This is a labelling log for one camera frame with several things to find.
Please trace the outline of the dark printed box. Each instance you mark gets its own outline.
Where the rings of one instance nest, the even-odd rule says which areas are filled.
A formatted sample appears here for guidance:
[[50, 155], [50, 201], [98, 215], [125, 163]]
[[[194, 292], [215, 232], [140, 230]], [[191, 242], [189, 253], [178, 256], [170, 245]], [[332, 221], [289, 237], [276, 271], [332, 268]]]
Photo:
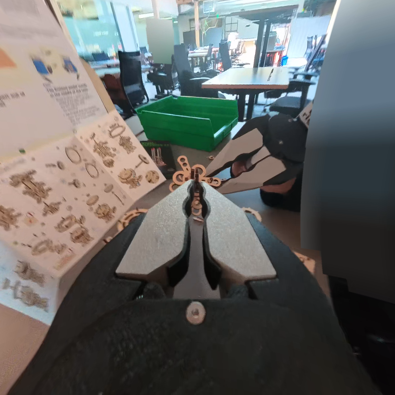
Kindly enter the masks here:
[[167, 141], [141, 141], [149, 157], [167, 180], [172, 179], [177, 167], [171, 145]]

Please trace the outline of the cardboard sheet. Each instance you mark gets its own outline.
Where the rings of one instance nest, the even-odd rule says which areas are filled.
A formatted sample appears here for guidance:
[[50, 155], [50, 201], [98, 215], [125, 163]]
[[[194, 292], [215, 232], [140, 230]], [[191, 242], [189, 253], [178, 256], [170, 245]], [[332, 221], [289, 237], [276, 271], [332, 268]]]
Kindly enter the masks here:
[[103, 105], [106, 108], [106, 111], [109, 113], [111, 111], [115, 111], [116, 107], [114, 103], [112, 102], [109, 94], [107, 93], [107, 90], [105, 88], [104, 83], [100, 79], [99, 75], [91, 68], [88, 62], [83, 60], [81, 57], [79, 58], [83, 67], [85, 68], [88, 76], [91, 79], [91, 82], [96, 89], [97, 94], [99, 95]]

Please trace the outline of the folded assembly instruction sheet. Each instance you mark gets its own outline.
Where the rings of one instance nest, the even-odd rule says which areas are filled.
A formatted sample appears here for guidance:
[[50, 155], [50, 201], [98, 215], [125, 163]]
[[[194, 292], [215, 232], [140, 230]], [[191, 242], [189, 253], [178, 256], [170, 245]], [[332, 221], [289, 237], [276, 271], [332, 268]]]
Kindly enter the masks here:
[[1, 304], [46, 325], [83, 257], [165, 177], [46, 1], [0, 5]]

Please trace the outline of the wooden gear shaft model assembly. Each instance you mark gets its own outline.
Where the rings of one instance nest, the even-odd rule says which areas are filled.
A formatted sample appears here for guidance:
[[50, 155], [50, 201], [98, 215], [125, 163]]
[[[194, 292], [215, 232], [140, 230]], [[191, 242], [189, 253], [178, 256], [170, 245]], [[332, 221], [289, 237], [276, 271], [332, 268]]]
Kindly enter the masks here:
[[[218, 177], [208, 177], [205, 166], [201, 164], [191, 166], [186, 156], [179, 156], [177, 162], [181, 166], [181, 170], [174, 173], [173, 181], [169, 187], [170, 192], [174, 192], [189, 180], [205, 182], [214, 188], [219, 188], [223, 183], [223, 180]], [[194, 187], [191, 214], [194, 220], [203, 222], [203, 204], [201, 203], [199, 187]]]

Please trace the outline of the large green plastic bin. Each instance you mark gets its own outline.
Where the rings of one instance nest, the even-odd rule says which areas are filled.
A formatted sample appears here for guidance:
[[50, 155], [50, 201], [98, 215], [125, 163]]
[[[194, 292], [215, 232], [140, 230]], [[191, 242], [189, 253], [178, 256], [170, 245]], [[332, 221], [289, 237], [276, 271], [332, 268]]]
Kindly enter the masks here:
[[238, 123], [236, 100], [168, 96], [136, 109], [149, 140], [213, 151]]

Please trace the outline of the round wooden frame part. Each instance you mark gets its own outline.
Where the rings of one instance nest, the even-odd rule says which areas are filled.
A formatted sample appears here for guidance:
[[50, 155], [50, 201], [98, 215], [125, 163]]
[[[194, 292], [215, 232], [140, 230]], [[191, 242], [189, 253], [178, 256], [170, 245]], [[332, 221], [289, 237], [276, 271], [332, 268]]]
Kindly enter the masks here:
[[146, 214], [148, 209], [133, 209], [126, 212], [117, 222], [118, 232], [123, 231], [135, 218], [142, 214]]

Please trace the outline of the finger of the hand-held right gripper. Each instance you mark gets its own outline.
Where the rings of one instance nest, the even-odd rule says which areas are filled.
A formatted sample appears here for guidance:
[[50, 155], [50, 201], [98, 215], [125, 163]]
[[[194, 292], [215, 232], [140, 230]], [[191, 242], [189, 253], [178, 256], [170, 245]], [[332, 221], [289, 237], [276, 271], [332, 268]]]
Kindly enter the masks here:
[[206, 168], [206, 176], [213, 177], [233, 163], [245, 160], [263, 147], [264, 137], [255, 128], [246, 134], [230, 140]]
[[267, 185], [281, 185], [288, 181], [288, 172], [282, 160], [275, 158], [266, 147], [245, 159], [248, 170], [236, 178], [227, 179], [218, 191], [232, 194]]

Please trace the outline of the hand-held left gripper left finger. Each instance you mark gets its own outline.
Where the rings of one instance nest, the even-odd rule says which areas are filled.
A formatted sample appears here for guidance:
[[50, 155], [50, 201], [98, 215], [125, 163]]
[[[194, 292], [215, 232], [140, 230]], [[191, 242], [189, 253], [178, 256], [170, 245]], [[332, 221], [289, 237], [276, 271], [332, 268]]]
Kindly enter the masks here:
[[189, 266], [191, 201], [194, 182], [187, 181], [148, 210], [116, 275], [175, 287]]

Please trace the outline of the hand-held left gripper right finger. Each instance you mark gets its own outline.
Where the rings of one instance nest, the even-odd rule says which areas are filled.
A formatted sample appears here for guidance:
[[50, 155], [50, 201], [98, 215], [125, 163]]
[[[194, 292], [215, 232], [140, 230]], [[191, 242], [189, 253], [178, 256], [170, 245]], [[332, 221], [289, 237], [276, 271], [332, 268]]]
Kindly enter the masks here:
[[203, 261], [212, 289], [272, 280], [277, 272], [247, 214], [207, 183], [201, 183]]

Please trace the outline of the black office chair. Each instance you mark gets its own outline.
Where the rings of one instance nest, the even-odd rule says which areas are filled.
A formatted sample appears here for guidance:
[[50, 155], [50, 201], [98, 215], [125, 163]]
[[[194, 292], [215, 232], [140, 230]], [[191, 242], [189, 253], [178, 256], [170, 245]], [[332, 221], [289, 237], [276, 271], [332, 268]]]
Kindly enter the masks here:
[[218, 90], [202, 88], [204, 82], [216, 77], [220, 72], [215, 70], [208, 70], [203, 73], [193, 72], [184, 44], [174, 45], [173, 60], [181, 96], [226, 99]]
[[310, 79], [292, 78], [287, 89], [275, 89], [264, 92], [266, 99], [276, 99], [269, 111], [279, 112], [296, 118], [312, 101], [307, 99], [310, 86], [316, 83]]
[[136, 106], [149, 102], [142, 77], [141, 56], [134, 52], [118, 52], [122, 90], [132, 111]]

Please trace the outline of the wooden top table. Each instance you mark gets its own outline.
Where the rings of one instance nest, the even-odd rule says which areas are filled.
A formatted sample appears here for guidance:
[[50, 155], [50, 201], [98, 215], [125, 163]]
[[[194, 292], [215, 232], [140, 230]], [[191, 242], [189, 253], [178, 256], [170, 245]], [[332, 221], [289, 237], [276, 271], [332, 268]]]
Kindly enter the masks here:
[[250, 120], [254, 109], [255, 96], [270, 90], [284, 90], [289, 86], [287, 67], [232, 67], [208, 79], [202, 89], [219, 90], [238, 96], [239, 122], [244, 121], [246, 96], [249, 97], [246, 119]]

